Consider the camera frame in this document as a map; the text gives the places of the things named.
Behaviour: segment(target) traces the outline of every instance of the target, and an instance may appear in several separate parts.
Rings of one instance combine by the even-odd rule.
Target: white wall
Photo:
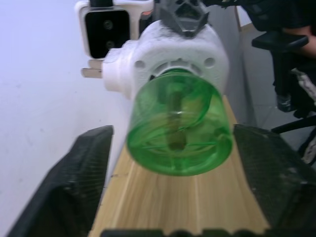
[[[230,73],[225,94],[238,123],[255,125],[253,122],[255,118],[252,100],[249,96],[246,75],[243,70],[241,37],[235,8],[228,7],[225,9],[211,6],[208,10],[210,11],[209,23],[221,38],[230,61]]]
[[[237,7],[237,12],[238,12],[240,26],[245,26],[251,23],[251,20],[247,12],[241,6]]]
[[[76,1],[0,2],[0,237],[78,135],[114,125],[108,175],[123,145],[131,104],[80,75]]]

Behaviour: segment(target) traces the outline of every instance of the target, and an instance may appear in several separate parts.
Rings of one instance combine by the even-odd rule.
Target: person's arm
[[[316,36],[312,34],[310,26],[294,29],[285,28],[283,31],[291,35],[308,36],[309,43],[302,47],[298,53],[316,59]]]

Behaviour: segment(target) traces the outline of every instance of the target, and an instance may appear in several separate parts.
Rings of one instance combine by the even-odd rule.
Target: floor
[[[256,124],[260,128],[272,129],[297,119],[293,116],[293,112],[283,113],[276,107],[271,55],[266,50],[251,46],[251,41],[261,34],[262,32],[254,28],[248,28],[241,34],[241,43]],[[312,129],[298,129],[287,132],[282,137],[294,150],[297,150],[308,138]]]

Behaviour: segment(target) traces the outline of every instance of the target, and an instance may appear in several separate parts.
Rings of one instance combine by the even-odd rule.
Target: gray plastic part
[[[174,32],[193,38],[207,24],[208,12],[204,12],[199,0],[175,0],[161,4],[160,18]]]

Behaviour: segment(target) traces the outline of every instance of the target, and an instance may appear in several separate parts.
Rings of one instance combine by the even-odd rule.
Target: camera lens
[[[103,25],[106,30],[111,30],[113,28],[113,22],[110,20],[106,20]]]
[[[113,41],[110,41],[110,40],[107,41],[105,45],[106,45],[106,47],[107,47],[108,49],[114,48],[114,46],[115,46],[115,45],[114,45],[114,42],[113,42]]]

